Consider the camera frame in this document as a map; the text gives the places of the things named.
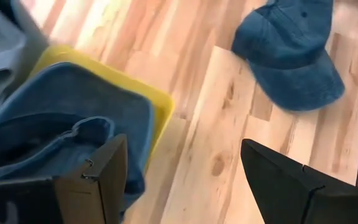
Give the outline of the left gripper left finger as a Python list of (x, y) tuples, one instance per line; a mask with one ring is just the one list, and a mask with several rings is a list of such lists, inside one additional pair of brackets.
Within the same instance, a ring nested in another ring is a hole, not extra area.
[(119, 223), (126, 178), (119, 134), (63, 176), (0, 181), (0, 223)]

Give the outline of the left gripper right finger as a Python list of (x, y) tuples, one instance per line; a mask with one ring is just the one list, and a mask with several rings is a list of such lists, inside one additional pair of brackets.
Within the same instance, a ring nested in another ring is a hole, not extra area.
[(358, 224), (358, 187), (251, 139), (241, 160), (265, 223)]

